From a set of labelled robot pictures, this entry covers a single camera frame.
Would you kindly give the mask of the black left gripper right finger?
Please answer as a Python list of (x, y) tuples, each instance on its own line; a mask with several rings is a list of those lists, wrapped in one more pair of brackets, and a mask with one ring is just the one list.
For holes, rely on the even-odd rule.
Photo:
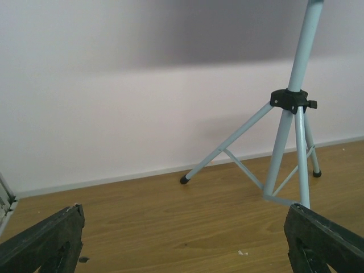
[(292, 204), (284, 223), (293, 272), (363, 272), (363, 237)]

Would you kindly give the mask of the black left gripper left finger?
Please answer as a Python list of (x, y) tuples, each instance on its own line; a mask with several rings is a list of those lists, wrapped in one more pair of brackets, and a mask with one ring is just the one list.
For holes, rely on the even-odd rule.
[(1, 243), (1, 272), (75, 272), (84, 225), (75, 204), (9, 238)]

